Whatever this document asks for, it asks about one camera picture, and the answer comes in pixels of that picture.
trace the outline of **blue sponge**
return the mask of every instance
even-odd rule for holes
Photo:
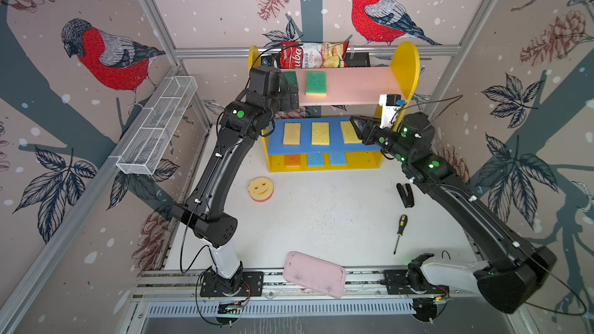
[[[346,155],[344,152],[331,152],[330,153],[330,165],[334,166],[345,166]]]
[[[321,152],[313,152],[307,154],[307,166],[312,167],[323,167],[324,166],[324,154]]]

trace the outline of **screwdriver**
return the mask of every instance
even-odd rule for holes
[[[394,247],[394,255],[396,255],[398,241],[400,241],[400,236],[402,236],[402,233],[405,232],[405,227],[406,227],[407,223],[408,223],[408,217],[405,214],[403,214],[400,217],[400,224],[398,225],[398,238],[396,239],[396,246]]]

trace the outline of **pink plate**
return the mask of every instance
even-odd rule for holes
[[[292,251],[287,257],[283,277],[286,281],[333,298],[345,293],[346,270],[336,264]]]

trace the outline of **white table surface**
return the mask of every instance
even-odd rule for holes
[[[200,175],[215,142],[212,130],[198,166]],[[266,202],[255,202],[248,194],[248,184],[256,177],[270,178],[274,184],[274,193]],[[422,253],[441,256],[442,250],[452,259],[475,261],[462,227],[416,186],[412,186],[415,206],[405,210],[396,184],[406,181],[396,160],[384,160],[379,169],[269,173],[258,139],[227,196],[225,212],[239,222],[231,242],[244,268],[256,269],[283,268],[291,251],[345,267],[403,265]],[[402,214],[409,221],[394,255]],[[179,270],[184,229],[180,224],[176,231],[166,270]],[[189,229],[183,247],[184,269],[203,245]],[[205,249],[192,269],[210,265]]]

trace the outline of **green sponge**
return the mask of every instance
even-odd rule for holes
[[[307,96],[326,96],[326,72],[308,72],[307,73]]]
[[[298,85],[297,74],[295,73],[295,71],[287,71],[284,72],[283,75],[285,75],[285,77],[287,78],[287,83],[289,84],[289,86]]]

